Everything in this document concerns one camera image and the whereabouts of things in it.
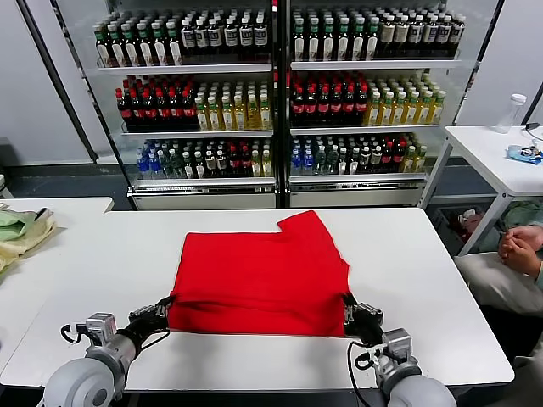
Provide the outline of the person's left hand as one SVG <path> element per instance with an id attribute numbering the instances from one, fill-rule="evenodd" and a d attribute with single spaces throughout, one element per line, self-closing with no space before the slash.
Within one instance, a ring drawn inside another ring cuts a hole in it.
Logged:
<path id="1" fill-rule="evenodd" d="M 510 269 L 535 279 L 540 274 L 541 260 L 535 251 L 522 240 L 507 240 L 501 245 L 502 262 Z"/>

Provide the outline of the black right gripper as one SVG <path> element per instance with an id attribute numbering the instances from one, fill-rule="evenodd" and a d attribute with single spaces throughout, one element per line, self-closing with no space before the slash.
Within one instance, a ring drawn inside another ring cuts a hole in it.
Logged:
<path id="1" fill-rule="evenodd" d="M 356 304 L 354 295 L 343 295 L 344 324 L 347 337 L 358 337 L 362 343 L 381 343 L 383 312 L 369 304 Z"/>

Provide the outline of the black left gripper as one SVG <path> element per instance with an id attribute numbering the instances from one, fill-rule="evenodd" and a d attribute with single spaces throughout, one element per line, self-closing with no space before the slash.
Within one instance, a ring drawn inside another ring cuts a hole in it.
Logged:
<path id="1" fill-rule="evenodd" d="M 132 311 L 128 315 L 128 330 L 141 339 L 147 339 L 151 335 L 169 330 L 168 314 L 175 303 L 176 295 L 162 298 L 155 305 L 144 306 Z"/>

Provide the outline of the person's right hand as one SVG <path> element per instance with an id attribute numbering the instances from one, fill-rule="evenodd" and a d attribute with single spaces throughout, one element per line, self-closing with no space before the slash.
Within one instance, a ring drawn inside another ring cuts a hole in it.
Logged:
<path id="1" fill-rule="evenodd" d="M 517 226 L 509 229 L 504 235 L 506 239 L 514 237 L 526 242 L 534 251 L 538 251 L 542 247 L 543 231 L 541 226 Z"/>

